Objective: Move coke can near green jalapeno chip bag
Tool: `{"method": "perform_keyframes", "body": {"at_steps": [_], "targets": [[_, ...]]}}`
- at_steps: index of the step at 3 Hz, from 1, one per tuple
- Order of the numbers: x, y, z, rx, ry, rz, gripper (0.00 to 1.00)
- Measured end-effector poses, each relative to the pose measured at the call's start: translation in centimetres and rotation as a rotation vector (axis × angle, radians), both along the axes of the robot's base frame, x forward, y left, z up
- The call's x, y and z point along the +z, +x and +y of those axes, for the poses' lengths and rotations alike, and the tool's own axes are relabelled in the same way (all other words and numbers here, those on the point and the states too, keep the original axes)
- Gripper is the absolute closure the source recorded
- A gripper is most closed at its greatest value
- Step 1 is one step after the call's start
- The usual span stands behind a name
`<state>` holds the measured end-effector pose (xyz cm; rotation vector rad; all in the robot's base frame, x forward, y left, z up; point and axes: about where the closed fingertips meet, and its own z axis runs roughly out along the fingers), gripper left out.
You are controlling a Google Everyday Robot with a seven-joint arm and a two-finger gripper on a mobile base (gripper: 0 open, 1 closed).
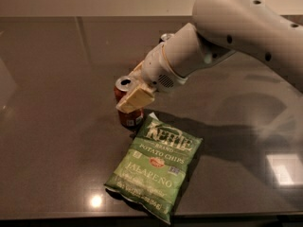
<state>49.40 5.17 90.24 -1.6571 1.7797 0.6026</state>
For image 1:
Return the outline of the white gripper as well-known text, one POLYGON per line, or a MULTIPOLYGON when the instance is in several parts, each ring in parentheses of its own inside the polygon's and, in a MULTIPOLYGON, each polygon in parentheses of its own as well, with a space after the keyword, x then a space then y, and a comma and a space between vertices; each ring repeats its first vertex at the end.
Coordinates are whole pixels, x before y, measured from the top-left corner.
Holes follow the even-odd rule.
POLYGON ((131 108, 133 111, 142 109, 154 102, 155 89, 158 92, 168 93, 187 82, 187 78, 179 76, 169 64, 165 54, 165 45, 165 43, 158 44, 129 74, 135 79, 142 77, 152 87, 148 85, 133 86, 116 104, 118 110, 122 108, 131 108))

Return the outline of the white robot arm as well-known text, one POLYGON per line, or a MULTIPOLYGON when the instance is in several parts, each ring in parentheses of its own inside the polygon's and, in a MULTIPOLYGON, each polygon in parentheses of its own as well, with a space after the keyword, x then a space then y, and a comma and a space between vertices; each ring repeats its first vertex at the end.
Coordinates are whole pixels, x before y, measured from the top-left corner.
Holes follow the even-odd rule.
POLYGON ((131 113, 170 92, 193 72, 221 63, 235 52, 270 67, 297 90, 303 88, 303 26, 261 0, 196 0, 192 21, 151 50, 129 74, 133 85, 117 103, 131 113))

